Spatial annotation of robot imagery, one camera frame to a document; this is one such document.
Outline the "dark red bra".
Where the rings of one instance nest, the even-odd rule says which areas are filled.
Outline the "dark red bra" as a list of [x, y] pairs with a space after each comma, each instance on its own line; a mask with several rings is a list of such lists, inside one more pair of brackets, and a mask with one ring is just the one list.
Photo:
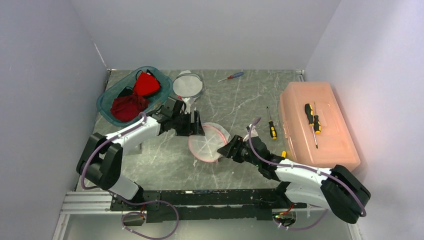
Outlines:
[[117, 97], [113, 100], [110, 113], [121, 122], [129, 122], [148, 108], [150, 101], [137, 94]]

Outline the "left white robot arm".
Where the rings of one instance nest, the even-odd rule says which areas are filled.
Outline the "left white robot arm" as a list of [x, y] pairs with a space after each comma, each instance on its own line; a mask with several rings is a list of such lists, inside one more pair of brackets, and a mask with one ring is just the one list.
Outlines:
[[122, 174], [123, 157], [137, 145], [169, 130], [174, 130], [176, 136], [203, 136], [200, 112], [189, 107], [189, 103], [169, 97], [158, 109], [141, 112], [135, 123], [121, 130], [92, 134], [76, 166], [82, 189], [102, 189], [121, 198], [129, 209], [139, 209], [145, 201], [144, 189]]

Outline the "pink-trimmed white mesh laundry bag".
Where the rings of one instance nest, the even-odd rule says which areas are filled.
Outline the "pink-trimmed white mesh laundry bag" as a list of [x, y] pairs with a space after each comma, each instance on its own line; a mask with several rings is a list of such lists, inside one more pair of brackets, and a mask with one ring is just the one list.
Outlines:
[[204, 135], [189, 136], [188, 148], [196, 159], [215, 163], [222, 157], [217, 150], [229, 143], [231, 135], [220, 124], [213, 122], [204, 123], [202, 129]]

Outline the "black bra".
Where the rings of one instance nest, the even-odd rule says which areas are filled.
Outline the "black bra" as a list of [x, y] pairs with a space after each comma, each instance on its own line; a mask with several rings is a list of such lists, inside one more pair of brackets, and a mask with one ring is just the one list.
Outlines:
[[135, 94], [134, 89], [130, 86], [126, 86], [117, 96], [118, 98], [133, 96]]

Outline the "blue-trimmed white mesh laundry bag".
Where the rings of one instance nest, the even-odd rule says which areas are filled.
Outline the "blue-trimmed white mesh laundry bag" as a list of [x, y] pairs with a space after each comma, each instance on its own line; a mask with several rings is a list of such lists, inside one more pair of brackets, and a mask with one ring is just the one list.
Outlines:
[[204, 80], [190, 70], [184, 70], [173, 81], [173, 92], [182, 98], [198, 98], [204, 91]]

